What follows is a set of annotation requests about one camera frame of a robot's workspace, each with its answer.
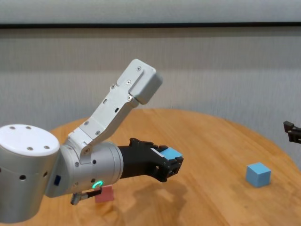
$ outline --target blue block held by gripper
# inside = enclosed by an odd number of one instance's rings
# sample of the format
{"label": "blue block held by gripper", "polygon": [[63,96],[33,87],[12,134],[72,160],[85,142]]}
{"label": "blue block held by gripper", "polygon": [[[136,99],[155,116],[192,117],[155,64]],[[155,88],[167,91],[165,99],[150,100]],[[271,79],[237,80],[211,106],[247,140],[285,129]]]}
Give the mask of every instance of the blue block held by gripper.
{"label": "blue block held by gripper", "polygon": [[164,155],[167,160],[175,159],[176,157],[182,157],[182,154],[177,152],[172,147],[169,147],[166,150],[162,151],[161,154]]}
{"label": "blue block held by gripper", "polygon": [[247,166],[246,180],[254,187],[270,184],[271,170],[261,162]]}

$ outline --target white joint cap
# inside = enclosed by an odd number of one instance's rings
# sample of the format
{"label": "white joint cap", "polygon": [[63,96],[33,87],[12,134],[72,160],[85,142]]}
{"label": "white joint cap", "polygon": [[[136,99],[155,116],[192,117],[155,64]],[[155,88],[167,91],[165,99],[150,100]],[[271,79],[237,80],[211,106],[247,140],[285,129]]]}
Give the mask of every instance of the white joint cap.
{"label": "white joint cap", "polygon": [[38,157],[56,153],[60,143],[46,130],[17,124],[0,128],[0,146],[19,155]]}

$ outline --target gray wall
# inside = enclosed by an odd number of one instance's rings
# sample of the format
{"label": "gray wall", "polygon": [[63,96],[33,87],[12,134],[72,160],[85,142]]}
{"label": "gray wall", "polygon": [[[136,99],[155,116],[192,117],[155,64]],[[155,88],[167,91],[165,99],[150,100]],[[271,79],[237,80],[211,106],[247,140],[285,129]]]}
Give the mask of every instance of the gray wall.
{"label": "gray wall", "polygon": [[144,107],[236,121],[301,167],[282,125],[301,125],[300,28],[0,30],[0,124],[52,129],[89,116],[134,58],[165,80]]}

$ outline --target cylindrical robot joint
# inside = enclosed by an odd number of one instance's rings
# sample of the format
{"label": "cylindrical robot joint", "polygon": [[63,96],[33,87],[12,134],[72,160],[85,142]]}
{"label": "cylindrical robot joint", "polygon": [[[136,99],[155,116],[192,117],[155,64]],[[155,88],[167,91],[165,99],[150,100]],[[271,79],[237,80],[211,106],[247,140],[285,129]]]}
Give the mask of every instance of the cylindrical robot joint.
{"label": "cylindrical robot joint", "polygon": [[40,208],[60,144],[29,125],[0,128],[0,222],[32,218]]}

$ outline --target screw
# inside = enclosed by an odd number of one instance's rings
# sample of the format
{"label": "screw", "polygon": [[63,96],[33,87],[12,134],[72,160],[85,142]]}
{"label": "screw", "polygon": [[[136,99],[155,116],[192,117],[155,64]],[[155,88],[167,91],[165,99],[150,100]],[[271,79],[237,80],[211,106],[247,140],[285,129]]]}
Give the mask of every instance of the screw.
{"label": "screw", "polygon": [[87,148],[85,151],[84,151],[84,154],[88,154],[90,152],[90,149]]}

